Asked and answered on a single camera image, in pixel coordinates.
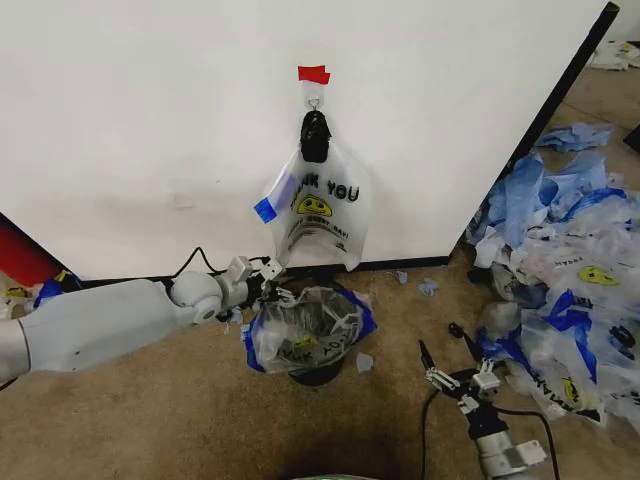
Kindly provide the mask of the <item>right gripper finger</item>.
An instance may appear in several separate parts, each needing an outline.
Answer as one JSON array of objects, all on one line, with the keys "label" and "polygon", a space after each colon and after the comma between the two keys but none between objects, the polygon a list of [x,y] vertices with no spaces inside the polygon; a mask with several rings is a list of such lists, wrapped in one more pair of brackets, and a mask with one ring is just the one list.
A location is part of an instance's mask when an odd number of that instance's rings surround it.
[{"label": "right gripper finger", "polygon": [[445,396],[460,400],[465,393],[461,383],[451,375],[436,367],[435,362],[422,339],[419,339],[418,343],[421,362],[425,369],[426,380]]},{"label": "right gripper finger", "polygon": [[475,362],[475,366],[462,371],[462,376],[473,376],[475,374],[490,373],[495,367],[495,362],[491,358],[484,356],[484,351],[466,332],[463,333],[465,344]]}]

